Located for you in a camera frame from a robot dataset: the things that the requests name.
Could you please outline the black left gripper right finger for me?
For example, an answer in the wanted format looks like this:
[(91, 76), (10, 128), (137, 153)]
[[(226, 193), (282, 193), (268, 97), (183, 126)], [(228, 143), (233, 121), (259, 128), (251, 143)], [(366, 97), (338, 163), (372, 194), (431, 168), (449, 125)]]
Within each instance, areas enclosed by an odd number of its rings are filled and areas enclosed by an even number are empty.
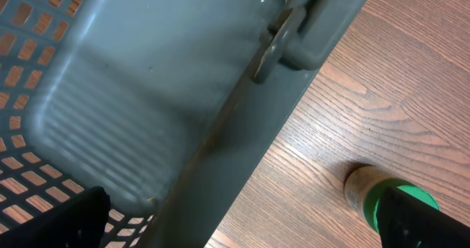
[(469, 227), (404, 191), (388, 187), (377, 210), (383, 248), (469, 248)]

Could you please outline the green round lid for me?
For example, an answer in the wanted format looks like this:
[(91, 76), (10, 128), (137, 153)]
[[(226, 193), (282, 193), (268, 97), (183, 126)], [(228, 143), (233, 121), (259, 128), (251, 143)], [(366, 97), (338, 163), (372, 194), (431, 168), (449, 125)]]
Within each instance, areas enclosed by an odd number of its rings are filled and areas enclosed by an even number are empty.
[(360, 167), (345, 181), (344, 196), (352, 207), (376, 233), (379, 233), (377, 210), (380, 199), (388, 187), (398, 188), (440, 211), (434, 196), (410, 181), (376, 166)]

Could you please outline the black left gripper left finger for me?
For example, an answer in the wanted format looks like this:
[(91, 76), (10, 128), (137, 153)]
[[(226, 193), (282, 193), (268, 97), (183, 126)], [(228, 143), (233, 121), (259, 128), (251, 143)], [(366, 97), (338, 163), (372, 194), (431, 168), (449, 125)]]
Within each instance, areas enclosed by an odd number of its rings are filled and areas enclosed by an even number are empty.
[(97, 248), (111, 209), (110, 197), (100, 186), (1, 234), (1, 247)]

